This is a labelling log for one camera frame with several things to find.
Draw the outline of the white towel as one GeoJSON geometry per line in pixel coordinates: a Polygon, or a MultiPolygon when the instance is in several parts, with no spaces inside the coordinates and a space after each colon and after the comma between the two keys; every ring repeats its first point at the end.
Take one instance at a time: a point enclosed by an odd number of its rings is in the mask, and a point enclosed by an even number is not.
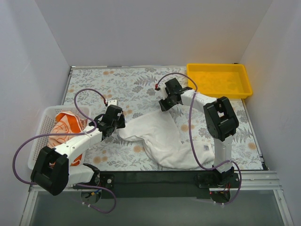
{"type": "Polygon", "coordinates": [[[117,132],[125,141],[142,141],[146,155],[164,168],[191,170],[199,166],[190,142],[180,141],[179,130],[169,112],[147,113],[127,122],[117,132]]]}

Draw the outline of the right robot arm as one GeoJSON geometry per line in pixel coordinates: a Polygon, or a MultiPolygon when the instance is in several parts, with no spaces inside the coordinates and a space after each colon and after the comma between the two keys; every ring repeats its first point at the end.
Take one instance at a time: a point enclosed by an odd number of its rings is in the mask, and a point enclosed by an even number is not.
{"type": "Polygon", "coordinates": [[[214,139],[214,163],[211,168],[197,177],[202,186],[229,186],[236,178],[232,161],[233,136],[239,126],[237,116],[227,97],[214,98],[205,96],[191,87],[182,87],[176,78],[163,86],[156,85],[165,98],[159,101],[162,111],[167,111],[177,104],[189,106],[205,115],[206,128],[214,139]]]}

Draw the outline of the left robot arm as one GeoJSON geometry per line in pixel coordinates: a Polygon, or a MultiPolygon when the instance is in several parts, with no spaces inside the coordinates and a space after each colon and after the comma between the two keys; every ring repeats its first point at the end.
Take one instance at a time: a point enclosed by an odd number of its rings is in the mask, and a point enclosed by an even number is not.
{"type": "Polygon", "coordinates": [[[31,174],[31,181],[56,196],[66,187],[83,183],[88,186],[100,184],[100,170],[81,162],[72,166],[76,158],[89,148],[108,138],[116,129],[125,127],[125,117],[121,107],[109,105],[106,113],[95,117],[95,123],[86,127],[91,133],[74,136],[54,148],[43,147],[37,157],[31,174]]]}

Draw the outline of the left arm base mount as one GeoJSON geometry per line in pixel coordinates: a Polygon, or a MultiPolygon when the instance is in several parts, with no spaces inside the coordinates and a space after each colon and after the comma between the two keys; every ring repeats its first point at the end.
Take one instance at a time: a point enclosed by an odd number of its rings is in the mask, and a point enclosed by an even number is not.
{"type": "MultiPolygon", "coordinates": [[[[91,179],[89,179],[87,182],[80,182],[80,184],[87,185],[87,186],[102,186],[108,189],[113,188],[113,182],[114,182],[114,176],[112,174],[101,174],[100,170],[97,168],[92,168],[93,175],[91,179]]],[[[74,189],[80,189],[79,185],[73,185],[74,189]]],[[[89,198],[91,196],[97,195],[101,196],[101,189],[97,189],[94,192],[88,193],[85,198],[89,198]]]]}

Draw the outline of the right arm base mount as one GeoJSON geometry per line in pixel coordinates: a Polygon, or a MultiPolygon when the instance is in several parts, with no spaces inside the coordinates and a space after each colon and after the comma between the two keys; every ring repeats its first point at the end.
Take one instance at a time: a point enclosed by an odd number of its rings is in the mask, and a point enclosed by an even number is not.
{"type": "Polygon", "coordinates": [[[231,189],[240,188],[241,186],[240,175],[234,172],[234,167],[223,173],[216,169],[199,172],[194,177],[194,182],[202,192],[198,199],[221,205],[230,201],[231,189]]]}

